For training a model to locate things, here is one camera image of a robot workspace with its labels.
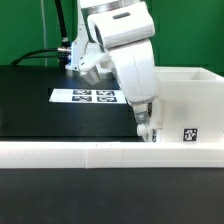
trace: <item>green wall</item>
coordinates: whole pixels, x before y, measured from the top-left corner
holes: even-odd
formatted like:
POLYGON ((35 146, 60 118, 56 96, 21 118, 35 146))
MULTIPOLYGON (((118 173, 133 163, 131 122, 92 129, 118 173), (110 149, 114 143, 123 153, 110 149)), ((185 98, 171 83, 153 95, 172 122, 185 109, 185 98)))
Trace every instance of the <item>green wall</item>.
MULTIPOLYGON (((40 0, 0 0, 0 65, 43 48, 40 0)), ((155 22, 151 38, 160 66, 202 66, 224 74, 223 0, 147 0, 155 22)), ((76 37, 76 0, 62 0, 70 40, 76 37)), ((45 0, 48 47, 60 45, 53 0, 45 0)), ((43 60, 23 64, 43 65, 43 60)), ((56 60, 50 60, 56 66, 56 60)))

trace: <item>black cable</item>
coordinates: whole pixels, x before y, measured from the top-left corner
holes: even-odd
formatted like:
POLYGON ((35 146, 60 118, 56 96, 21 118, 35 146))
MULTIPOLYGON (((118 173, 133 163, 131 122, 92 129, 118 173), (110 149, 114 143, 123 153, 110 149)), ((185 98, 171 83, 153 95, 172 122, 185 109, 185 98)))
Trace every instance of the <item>black cable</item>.
POLYGON ((17 62, 15 64, 10 64, 10 65, 17 65, 19 62, 21 62, 24 59, 33 59, 33 58, 64 58, 64 56, 59 56, 59 55, 48 55, 48 56, 31 56, 31 57, 21 57, 17 59, 17 62))
POLYGON ((31 51, 29 53, 26 53, 26 54, 22 55, 20 58, 12 61, 10 63, 10 65, 17 65, 20 61, 22 61, 25 58, 28 58, 31 55, 46 53, 46 52, 57 52, 57 51, 58 51, 57 48, 47 48, 47 49, 41 49, 41 50, 37 50, 37 51, 31 51))
POLYGON ((61 37, 62 37, 62 46, 63 47, 70 47, 71 44, 70 44, 70 41, 68 40, 64 15, 63 15, 62 6, 61 6, 61 0, 55 0, 54 2, 55 2, 55 5, 56 5, 57 14, 58 14, 58 21, 59 21, 61 37))

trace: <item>black table surface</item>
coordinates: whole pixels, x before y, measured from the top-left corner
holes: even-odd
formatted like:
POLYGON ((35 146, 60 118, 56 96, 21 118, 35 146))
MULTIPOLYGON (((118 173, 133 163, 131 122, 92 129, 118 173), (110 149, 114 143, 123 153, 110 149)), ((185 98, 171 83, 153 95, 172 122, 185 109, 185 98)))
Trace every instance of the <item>black table surface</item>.
MULTIPOLYGON (((56 111, 60 115, 66 114, 70 117, 69 110, 75 111, 72 105, 48 105, 48 88, 76 87, 77 80, 66 78, 62 73, 63 71, 56 68, 0 67, 3 139, 23 139, 26 134, 24 140, 40 138, 42 141, 50 134, 54 136, 54 131, 45 132, 43 137, 35 130, 39 128, 37 130, 43 131, 42 125, 47 121, 42 118, 44 113, 41 112, 40 105, 43 106, 45 114, 56 111), (32 94, 23 98, 27 92, 32 94), (37 103, 31 106, 29 103, 33 100, 37 103), (28 113, 23 112, 26 109, 39 112, 29 117, 28 113), (9 118, 13 116, 17 118, 11 122, 9 118), (38 122, 34 121, 35 118, 41 123, 39 127, 38 122), (26 119, 30 123, 33 122, 35 128, 32 129, 26 124, 24 127, 27 129, 21 128, 19 132, 16 125, 22 125, 26 119), (28 135, 27 130, 31 131, 32 135, 28 135)), ((104 83, 103 87, 106 86, 108 89, 117 88, 116 83, 104 83)), ((124 119, 127 113, 130 113, 128 120, 133 121, 134 126, 129 108, 119 108, 119 112, 122 110, 124 119)), ((99 137, 91 136, 95 132, 90 133, 89 136, 82 133, 86 136, 81 138, 99 137)), ((118 133, 112 136, 112 139, 120 138, 123 132, 118 133)), ((134 131, 129 132, 126 138, 131 138, 132 141, 135 138, 133 133, 134 131)), ((68 140, 65 134, 67 133, 62 133, 58 138, 63 139, 64 135, 65 140, 68 140)), ((222 224, 223 208, 224 170, 218 168, 0 170, 0 224, 222 224)))
POLYGON ((54 67, 0 66, 0 138, 142 141, 128 104, 49 103, 55 88, 119 89, 116 80, 101 81, 92 87, 54 67))

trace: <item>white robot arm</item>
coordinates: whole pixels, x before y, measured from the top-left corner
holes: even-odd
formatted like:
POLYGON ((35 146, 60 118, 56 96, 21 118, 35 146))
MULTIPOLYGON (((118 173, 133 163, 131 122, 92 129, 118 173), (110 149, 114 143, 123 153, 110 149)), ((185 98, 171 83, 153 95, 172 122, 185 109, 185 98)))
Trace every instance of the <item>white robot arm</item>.
POLYGON ((147 5, 140 0, 80 0, 80 8, 89 40, 98 46, 80 58, 80 75, 94 85, 100 80, 96 66, 106 64, 133 107, 142 132, 142 124, 147 129, 149 123, 148 104, 156 95, 154 57, 148 39, 155 29, 147 5))

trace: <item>white container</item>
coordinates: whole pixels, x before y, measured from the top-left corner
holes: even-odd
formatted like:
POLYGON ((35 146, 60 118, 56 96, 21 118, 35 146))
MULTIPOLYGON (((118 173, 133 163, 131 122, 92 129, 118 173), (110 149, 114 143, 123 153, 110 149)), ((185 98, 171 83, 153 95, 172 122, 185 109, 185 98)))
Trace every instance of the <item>white container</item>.
POLYGON ((203 68, 156 67, 155 73, 157 141, 223 141, 224 78, 203 68))

